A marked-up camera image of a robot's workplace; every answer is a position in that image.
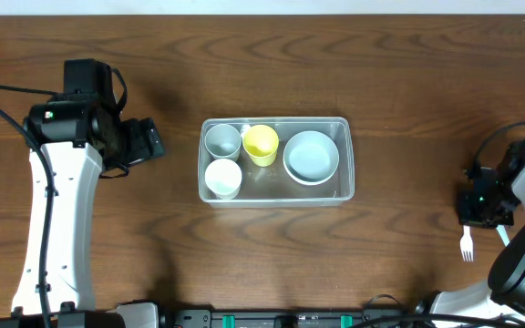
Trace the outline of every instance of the white wall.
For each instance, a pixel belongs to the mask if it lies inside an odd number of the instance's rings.
[[[0,15],[525,14],[525,0],[0,0]]]

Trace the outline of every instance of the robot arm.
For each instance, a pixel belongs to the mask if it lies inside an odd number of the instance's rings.
[[[117,102],[112,73],[123,84]],[[120,73],[94,59],[65,63],[65,93],[35,105],[24,129],[41,145],[55,182],[46,286],[38,285],[40,244],[46,210],[46,175],[36,153],[30,154],[33,200],[26,262],[15,294],[15,316],[42,313],[39,288],[46,288],[50,313],[93,311],[90,275],[92,205],[101,172],[122,169],[164,154],[150,118],[121,122],[127,88]]]
[[[51,313],[60,312],[63,302],[74,309],[94,310],[95,295],[90,277],[90,232],[92,205],[102,158],[89,144],[74,148],[72,142],[42,146],[51,169],[57,195],[52,209],[52,225],[47,252],[47,295]],[[44,210],[46,176],[35,153],[30,154],[33,180],[32,215],[27,255],[12,312],[25,315],[41,313],[36,292],[37,271]]]
[[[474,190],[461,195],[459,220],[481,227],[492,227],[503,221],[513,224],[512,212],[516,206],[521,203],[525,209],[525,140],[512,144],[498,169],[481,172],[474,179],[476,183]],[[496,259],[487,281],[462,291],[440,293],[430,312],[485,319],[510,315],[525,320],[525,226]],[[434,324],[438,327],[458,325]]]

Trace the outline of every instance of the cup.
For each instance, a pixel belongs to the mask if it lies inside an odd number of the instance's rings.
[[[211,128],[206,132],[204,143],[214,159],[236,161],[241,154],[241,134],[228,124],[219,124]]]
[[[315,186],[328,181],[339,165],[339,151],[334,141],[317,131],[305,131],[292,137],[284,147],[283,164],[295,181]]]
[[[234,161],[216,159],[206,169],[206,186],[221,200],[231,200],[241,189],[242,171]]]
[[[279,136],[271,127],[257,125],[247,128],[242,144],[254,164],[267,167],[277,158]]]

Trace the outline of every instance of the white cup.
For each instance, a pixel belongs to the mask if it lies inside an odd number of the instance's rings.
[[[206,149],[214,159],[236,161],[241,154],[241,134],[229,124],[219,124],[208,130],[204,141]]]
[[[242,171],[234,161],[216,159],[206,169],[206,186],[221,200],[231,200],[241,189]]]

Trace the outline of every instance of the wire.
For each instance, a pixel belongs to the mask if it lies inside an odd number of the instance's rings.
[[[496,320],[496,321],[499,321],[501,323],[513,322],[513,323],[520,324],[522,326],[525,325],[524,321],[514,317],[511,314],[506,314],[506,315],[500,314],[499,316],[491,318],[490,320]],[[467,325],[460,325],[459,326],[459,328],[478,328],[478,327],[483,327],[483,326],[479,325],[479,324],[467,324]]]
[[[58,94],[55,91],[30,89],[30,88],[25,88],[25,87],[10,87],[10,86],[2,86],[2,85],[0,85],[0,89],[1,90],[7,90],[7,91],[34,93],[34,94],[39,94],[39,95],[50,95],[50,96],[55,96],[55,95]]]
[[[125,105],[127,105],[127,85],[125,84],[125,79],[120,74],[120,71],[118,69],[113,68],[111,69],[111,71],[115,73],[115,75],[118,78],[118,82],[120,82],[120,85],[123,86],[123,94],[120,96],[117,103],[117,111],[120,114],[125,108]]]
[[[503,320],[503,321],[511,321],[511,322],[513,322],[513,323],[518,323],[518,324],[521,324],[521,325],[524,325],[524,324],[525,324],[524,321],[522,321],[522,320],[516,318],[515,316],[513,316],[513,315],[511,315],[511,314],[510,314],[510,315],[502,315],[502,316],[501,316],[501,320]]]
[[[52,220],[52,205],[54,202],[54,196],[56,189],[54,188],[54,179],[52,178],[52,170],[44,157],[44,153],[38,146],[37,142],[30,136],[13,118],[7,115],[3,110],[0,109],[0,117],[11,124],[19,134],[21,134],[26,140],[27,145],[36,154],[42,162],[44,172],[46,173],[46,211],[44,213],[44,228],[42,231],[42,244],[40,246],[40,257],[39,257],[39,270],[38,270],[38,284],[39,284],[39,295],[40,304],[42,306],[42,315],[44,316],[44,324],[46,328],[52,328],[52,321],[50,319],[49,304],[47,299],[47,283],[46,283],[46,260],[47,260],[47,245],[50,236],[50,224]]]
[[[405,314],[396,316],[382,316],[372,320],[368,320],[363,323],[355,324],[349,328],[365,328],[378,323],[390,323],[390,322],[426,322],[426,321],[443,321],[453,323],[470,323],[480,326],[496,327],[496,328],[520,328],[525,327],[525,324],[513,324],[504,323],[497,320],[480,319],[461,315],[452,314]]]
[[[495,130],[492,134],[489,135],[489,137],[485,138],[483,142],[481,142],[481,145],[479,145],[478,151],[475,152],[475,156],[473,156],[473,165],[479,164],[479,155],[481,154],[481,151],[489,144],[490,141],[492,141],[497,135],[504,133],[511,128],[519,127],[519,126],[525,126],[525,122],[517,122],[510,125],[507,125],[505,127],[498,128]]]
[[[370,306],[370,304],[372,304],[373,301],[376,301],[376,300],[379,300],[381,298],[387,298],[387,299],[390,299],[390,300],[393,300],[394,302],[396,302],[396,304],[400,305],[400,307],[402,307],[402,303],[399,302],[396,298],[394,298],[394,296],[392,295],[388,295],[388,294],[379,294],[379,295],[376,295],[374,297],[372,297],[370,299],[370,301],[368,301],[365,306],[362,308],[362,321],[367,321],[367,317],[364,315],[364,311],[366,308],[368,308]]]

